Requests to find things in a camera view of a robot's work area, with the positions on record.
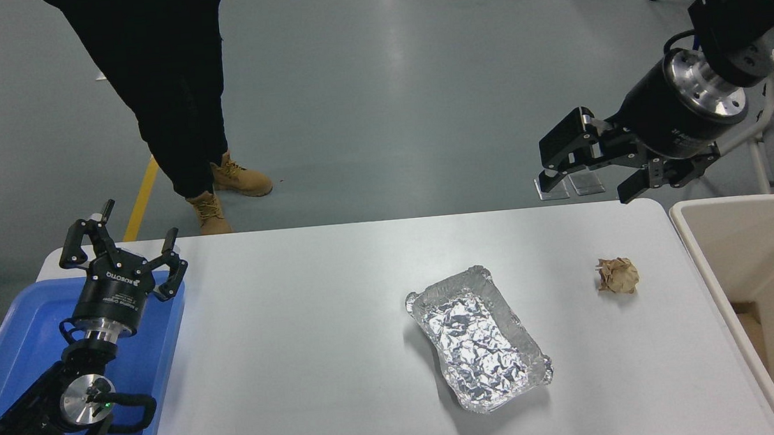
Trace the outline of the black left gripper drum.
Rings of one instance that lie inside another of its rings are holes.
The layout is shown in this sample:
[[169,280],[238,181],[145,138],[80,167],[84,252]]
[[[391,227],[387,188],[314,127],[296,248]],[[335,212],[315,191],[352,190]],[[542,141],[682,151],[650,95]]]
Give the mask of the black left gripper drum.
[[117,258],[103,254],[90,263],[73,312],[77,331],[114,323],[122,336],[137,334],[154,276],[142,271],[147,260],[133,252],[119,249]]

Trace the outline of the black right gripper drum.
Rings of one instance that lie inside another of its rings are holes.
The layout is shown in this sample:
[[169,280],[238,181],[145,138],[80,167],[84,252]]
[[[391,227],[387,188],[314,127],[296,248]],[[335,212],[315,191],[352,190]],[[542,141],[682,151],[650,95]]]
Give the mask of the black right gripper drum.
[[656,154],[692,158],[731,128],[729,93],[712,76],[701,52],[668,54],[627,94],[613,124]]

